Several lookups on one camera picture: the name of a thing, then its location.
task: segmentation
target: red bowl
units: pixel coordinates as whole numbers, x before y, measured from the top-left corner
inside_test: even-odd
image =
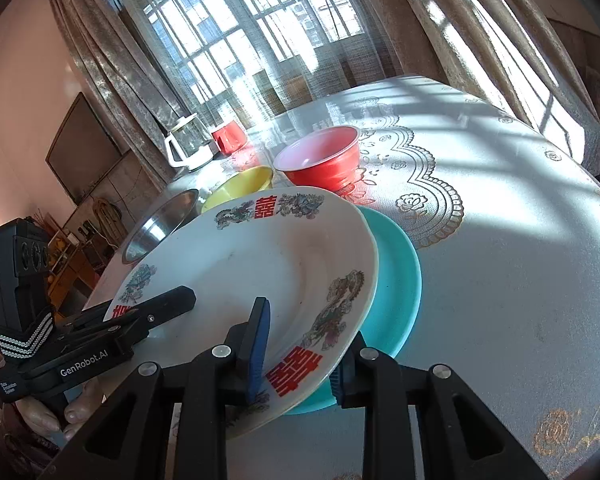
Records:
[[[296,186],[338,191],[353,181],[360,162],[359,137],[355,126],[319,130],[282,150],[273,167]]]

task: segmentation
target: yellow bowl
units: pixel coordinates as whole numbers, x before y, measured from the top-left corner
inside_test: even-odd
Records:
[[[263,189],[271,189],[272,178],[273,170],[269,166],[256,166],[241,171],[209,195],[202,205],[202,212],[234,198],[240,198]]]

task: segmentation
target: blue gripper pad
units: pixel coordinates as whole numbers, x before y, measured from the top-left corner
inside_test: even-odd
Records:
[[[262,384],[262,365],[269,339],[271,309],[267,298],[258,297],[253,303],[247,329],[244,332],[237,367],[244,370],[241,375],[247,381],[246,400],[251,404]]]

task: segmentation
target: table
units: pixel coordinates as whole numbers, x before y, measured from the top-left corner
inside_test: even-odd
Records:
[[[398,222],[418,249],[422,302],[398,361],[449,364],[544,471],[563,478],[600,448],[600,186],[515,118],[402,76],[311,102],[168,186],[201,199],[298,137],[362,130],[347,200]],[[288,186],[280,174],[274,186]],[[117,254],[89,304],[115,294]],[[362,470],[363,410],[282,416],[229,441],[229,478],[347,478]]]

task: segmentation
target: stainless steel bowl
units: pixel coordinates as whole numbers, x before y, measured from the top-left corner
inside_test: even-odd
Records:
[[[141,260],[167,236],[191,222],[198,216],[197,200],[198,190],[187,189],[146,216],[126,243],[122,251],[122,262],[132,264]]]

